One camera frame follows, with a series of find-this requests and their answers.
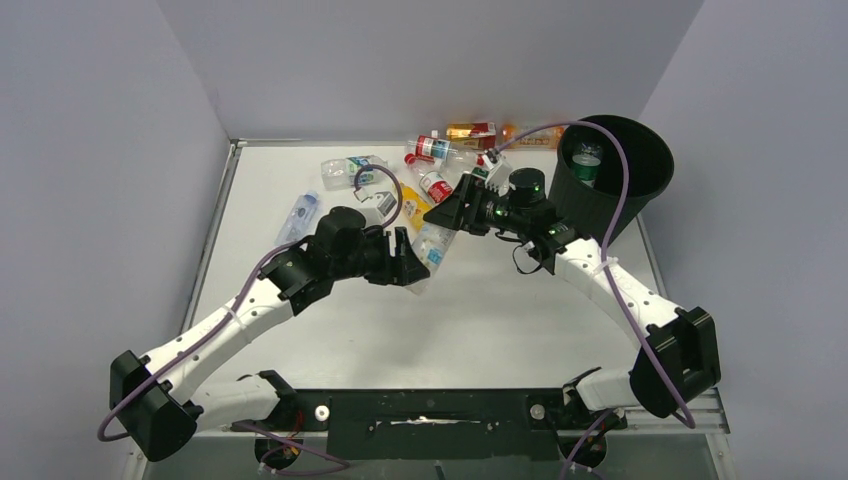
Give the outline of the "clear bottle white blue label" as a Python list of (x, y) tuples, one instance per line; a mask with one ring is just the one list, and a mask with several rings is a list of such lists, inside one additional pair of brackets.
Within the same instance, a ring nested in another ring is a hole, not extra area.
[(429, 277), (407, 286), (408, 291), (415, 295), (422, 295), (426, 291), (435, 279), (456, 234), (456, 230), (428, 222), (422, 224), (412, 247), (418, 259), (428, 269)]

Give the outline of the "clear bottle green label green cap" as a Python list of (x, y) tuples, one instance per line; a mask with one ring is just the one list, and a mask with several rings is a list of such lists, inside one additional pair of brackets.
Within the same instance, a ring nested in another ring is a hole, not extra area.
[(573, 148), (571, 170), (581, 183), (593, 188), (600, 171), (602, 159), (603, 149), (600, 144), (581, 141)]

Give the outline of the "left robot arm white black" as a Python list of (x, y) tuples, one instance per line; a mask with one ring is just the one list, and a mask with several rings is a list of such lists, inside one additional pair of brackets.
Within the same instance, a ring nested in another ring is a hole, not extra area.
[(327, 297), (339, 281), (406, 287), (429, 276), (406, 228), (387, 232), (368, 225), (356, 209), (334, 207), (314, 234), (266, 254), (241, 290), (206, 319), (143, 355), (118, 355), (110, 365), (107, 418), (118, 420), (153, 462), (178, 452), (199, 431), (264, 421), (293, 395), (277, 373), (217, 387), (204, 382), (268, 330)]

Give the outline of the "yellow juice bottle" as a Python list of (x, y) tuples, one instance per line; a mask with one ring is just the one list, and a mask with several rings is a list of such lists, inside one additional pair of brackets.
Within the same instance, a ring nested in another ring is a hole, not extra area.
[(418, 232), (425, 223), (424, 215), (431, 210), (432, 206), (415, 188), (403, 182), (400, 183), (400, 186), (402, 213), (412, 228)]

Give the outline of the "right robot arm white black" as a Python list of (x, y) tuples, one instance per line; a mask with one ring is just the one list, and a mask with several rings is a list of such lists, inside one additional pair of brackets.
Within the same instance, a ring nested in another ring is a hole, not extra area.
[(564, 387), (562, 411), (585, 427), (603, 410), (640, 407), (658, 418), (683, 412), (721, 379), (716, 326), (700, 307), (685, 310), (620, 266), (597, 240), (556, 213), (545, 176), (520, 168), (500, 191), (477, 174), (428, 211), (429, 225), (470, 235), (516, 235), (539, 268), (580, 291), (630, 336), (632, 366), (589, 370)]

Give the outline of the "clear blue water bottle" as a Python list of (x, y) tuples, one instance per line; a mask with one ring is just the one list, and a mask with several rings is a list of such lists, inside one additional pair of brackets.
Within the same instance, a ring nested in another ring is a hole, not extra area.
[(304, 238), (313, 225), (320, 207), (320, 196), (314, 190), (300, 195), (291, 208), (276, 238), (275, 245), (295, 243)]

